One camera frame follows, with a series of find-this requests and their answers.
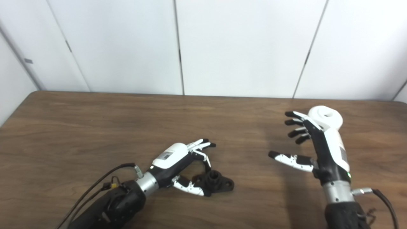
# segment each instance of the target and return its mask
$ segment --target robotic hand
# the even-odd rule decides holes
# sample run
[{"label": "robotic hand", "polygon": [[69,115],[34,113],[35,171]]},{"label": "robotic hand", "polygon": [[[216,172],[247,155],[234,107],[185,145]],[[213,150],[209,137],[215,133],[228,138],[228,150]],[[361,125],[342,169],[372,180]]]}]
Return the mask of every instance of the robotic hand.
[{"label": "robotic hand", "polygon": [[285,115],[293,118],[285,121],[286,125],[301,126],[290,132],[288,136],[294,138],[299,135],[300,137],[295,141],[297,144],[302,144],[306,140],[311,139],[317,154],[317,160],[315,161],[307,156],[281,154],[275,151],[270,151],[269,157],[293,168],[312,172],[314,177],[320,180],[328,202],[325,208],[325,219],[328,223],[328,228],[370,229],[366,219],[371,215],[365,214],[361,206],[354,199],[354,196],[368,193],[376,194],[385,202],[392,213],[394,226],[398,228],[394,210],[390,202],[380,191],[371,188],[351,190],[350,168],[346,151],[338,132],[342,123],[334,128],[330,125],[331,123],[324,122],[321,119],[313,120],[308,115],[296,111],[286,112]]},{"label": "robotic hand", "polygon": [[[105,183],[101,190],[97,191],[79,207],[71,218],[68,228],[119,229],[144,207],[146,197],[160,188],[173,186],[179,190],[198,196],[211,196],[211,194],[215,192],[232,191],[234,187],[233,181],[226,177],[222,177],[219,172],[211,170],[212,168],[209,158],[202,152],[205,148],[215,146],[216,145],[210,143],[208,139],[200,139],[188,145],[175,143],[154,159],[152,165],[144,174],[137,165],[132,163],[119,166],[134,166],[138,179],[125,181],[119,184],[116,188],[113,188],[111,183]],[[193,178],[194,181],[190,181],[187,178],[180,176],[179,173],[194,160],[202,161],[204,163],[205,174],[197,175]],[[111,170],[99,181],[107,177],[107,175],[114,170],[115,169]],[[79,212],[81,207],[95,197],[100,191],[107,189],[111,190],[107,191],[106,194],[92,203],[78,218],[74,220],[75,215]],[[70,215],[75,206],[71,209],[66,218]]]}]

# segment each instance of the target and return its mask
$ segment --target black robot forearm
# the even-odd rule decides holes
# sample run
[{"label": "black robot forearm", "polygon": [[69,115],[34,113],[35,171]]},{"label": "black robot forearm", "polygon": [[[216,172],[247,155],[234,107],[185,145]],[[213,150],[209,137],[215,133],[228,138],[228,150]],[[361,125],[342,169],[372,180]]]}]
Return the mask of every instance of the black robot forearm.
[{"label": "black robot forearm", "polygon": [[68,229],[119,229],[143,209],[146,195],[136,181],[123,182],[93,202]]},{"label": "black robot forearm", "polygon": [[370,229],[366,215],[357,202],[328,204],[325,219],[329,229]]}]

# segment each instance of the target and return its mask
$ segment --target wood grain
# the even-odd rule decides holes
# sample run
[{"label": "wood grain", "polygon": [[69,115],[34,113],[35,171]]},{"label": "wood grain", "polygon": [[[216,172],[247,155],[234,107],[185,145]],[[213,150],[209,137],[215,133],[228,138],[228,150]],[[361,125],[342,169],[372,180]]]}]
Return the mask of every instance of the wood grain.
[{"label": "wood grain", "polygon": [[[175,142],[209,138],[212,167],[235,181],[235,190],[198,197],[169,188],[150,196],[130,228],[325,228],[325,199],[311,174],[278,164],[269,150],[315,156],[297,146],[284,111],[316,105],[344,117],[342,139],[353,187],[380,189],[407,226],[407,105],[334,101],[34,92],[0,128],[0,228],[54,228],[76,199],[102,174],[126,162],[146,170]],[[183,175],[203,171],[194,163]],[[131,170],[118,172],[124,181]],[[393,228],[375,196],[373,229]]]}]

